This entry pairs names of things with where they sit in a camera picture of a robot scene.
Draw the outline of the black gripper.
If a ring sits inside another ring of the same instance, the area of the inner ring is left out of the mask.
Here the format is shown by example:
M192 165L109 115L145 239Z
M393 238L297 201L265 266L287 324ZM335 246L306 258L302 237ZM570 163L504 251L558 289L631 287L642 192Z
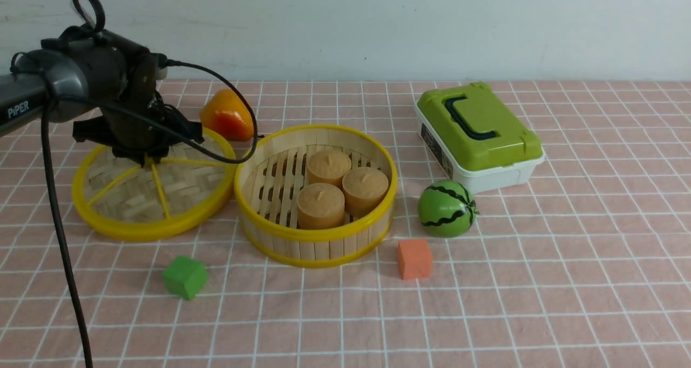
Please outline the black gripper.
M188 120L176 107L166 104L160 93L146 107L143 101L126 101L133 104L131 110L158 124L181 134L198 144L204 142L203 126ZM170 153L171 147L181 143L170 133L148 123L116 111L104 110L94 119L76 121L72 125L72 137L76 142L92 141L110 147L113 156L126 158L141 166L160 163Z

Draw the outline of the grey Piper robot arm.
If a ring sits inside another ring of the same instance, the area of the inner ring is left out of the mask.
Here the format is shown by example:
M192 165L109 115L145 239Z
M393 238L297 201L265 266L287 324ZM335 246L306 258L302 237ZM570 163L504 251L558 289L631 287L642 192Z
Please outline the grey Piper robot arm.
M2 76L2 136L46 114L49 122L72 122L77 142L110 147L113 156L143 166L158 163L179 140L204 141L202 125L164 103L157 82L165 56L111 31L91 33L70 26L41 48L13 56Z

